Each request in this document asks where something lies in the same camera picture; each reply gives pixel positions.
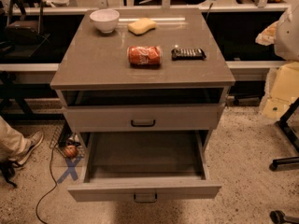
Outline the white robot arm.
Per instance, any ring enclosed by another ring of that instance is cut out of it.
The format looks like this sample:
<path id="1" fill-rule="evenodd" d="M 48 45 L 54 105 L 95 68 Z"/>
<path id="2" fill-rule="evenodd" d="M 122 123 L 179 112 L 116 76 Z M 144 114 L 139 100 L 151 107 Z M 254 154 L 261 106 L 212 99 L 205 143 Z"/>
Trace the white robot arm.
<path id="1" fill-rule="evenodd" d="M 291 5 L 279 18 L 275 53 L 286 61 L 299 61 L 299 5 Z"/>

